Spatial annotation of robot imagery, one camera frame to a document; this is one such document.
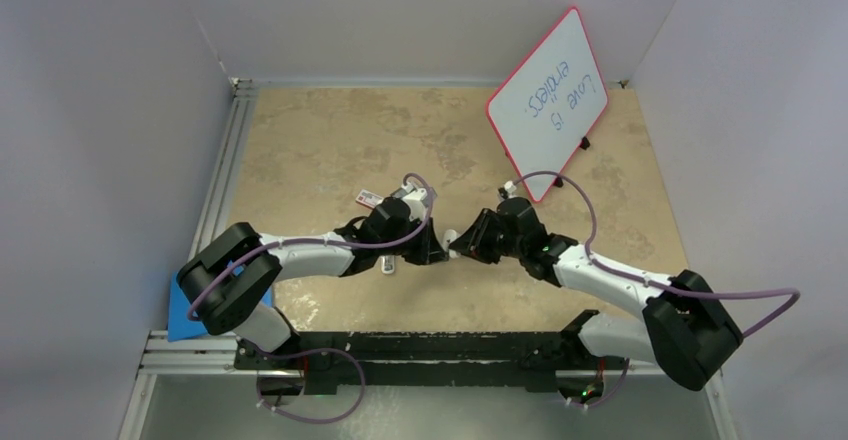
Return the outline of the white stapler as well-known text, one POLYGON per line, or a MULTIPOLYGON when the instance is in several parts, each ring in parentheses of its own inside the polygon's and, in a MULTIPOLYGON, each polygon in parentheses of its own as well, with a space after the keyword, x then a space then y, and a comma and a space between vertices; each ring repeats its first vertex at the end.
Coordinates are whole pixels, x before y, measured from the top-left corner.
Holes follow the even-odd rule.
POLYGON ((381 257, 381 272, 384 275, 393 275, 397 270, 396 257, 385 255, 381 257))
POLYGON ((460 256, 460 254, 452 248, 452 244, 458 237, 459 234, 454 229, 447 229, 442 236, 441 245, 450 258, 458 258, 460 256))

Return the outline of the red white staple box sleeve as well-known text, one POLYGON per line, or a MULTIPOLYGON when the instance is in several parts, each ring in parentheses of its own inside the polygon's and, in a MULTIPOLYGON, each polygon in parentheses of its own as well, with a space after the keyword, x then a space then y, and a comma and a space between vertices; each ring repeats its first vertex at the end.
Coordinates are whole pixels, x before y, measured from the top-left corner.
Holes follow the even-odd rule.
POLYGON ((368 209, 376 208, 384 198, 369 190, 362 189, 355 197, 355 202, 368 209))

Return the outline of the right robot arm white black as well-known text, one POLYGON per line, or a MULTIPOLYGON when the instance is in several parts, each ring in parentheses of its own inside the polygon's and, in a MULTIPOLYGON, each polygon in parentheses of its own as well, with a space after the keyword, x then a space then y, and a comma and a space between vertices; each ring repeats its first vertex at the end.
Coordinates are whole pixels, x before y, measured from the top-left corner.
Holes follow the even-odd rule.
POLYGON ((698 391, 738 350, 744 335, 699 274, 643 271, 590 255, 577 240, 547 231, 524 198, 483 209, 462 234, 446 237, 452 252, 485 264, 514 258, 532 278, 599 298, 628 313, 596 314, 564 336, 561 352, 576 367, 601 356, 657 365, 698 391))

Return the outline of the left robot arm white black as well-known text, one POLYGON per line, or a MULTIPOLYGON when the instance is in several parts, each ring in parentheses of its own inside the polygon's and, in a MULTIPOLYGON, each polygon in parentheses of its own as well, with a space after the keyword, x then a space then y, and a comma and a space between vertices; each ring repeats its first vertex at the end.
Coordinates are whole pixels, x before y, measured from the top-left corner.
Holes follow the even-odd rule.
POLYGON ((431 206, 421 200, 386 198, 365 216, 322 235, 262 235, 238 222, 185 264, 176 283, 188 302, 185 317, 210 335, 233 332, 259 349, 272 368, 297 359, 296 334, 285 315, 264 296, 278 281, 365 272, 384 256, 427 266, 445 262, 431 206))

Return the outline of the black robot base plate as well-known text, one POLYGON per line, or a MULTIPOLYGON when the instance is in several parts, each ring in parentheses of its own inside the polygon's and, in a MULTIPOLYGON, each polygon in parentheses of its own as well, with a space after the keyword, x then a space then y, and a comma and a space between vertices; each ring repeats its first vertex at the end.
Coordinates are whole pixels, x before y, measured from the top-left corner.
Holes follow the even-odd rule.
POLYGON ((520 387, 579 394, 620 357, 596 357, 573 328, 538 332, 302 332, 271 355, 244 340, 234 366, 245 371, 301 370, 309 395, 342 385, 520 387))

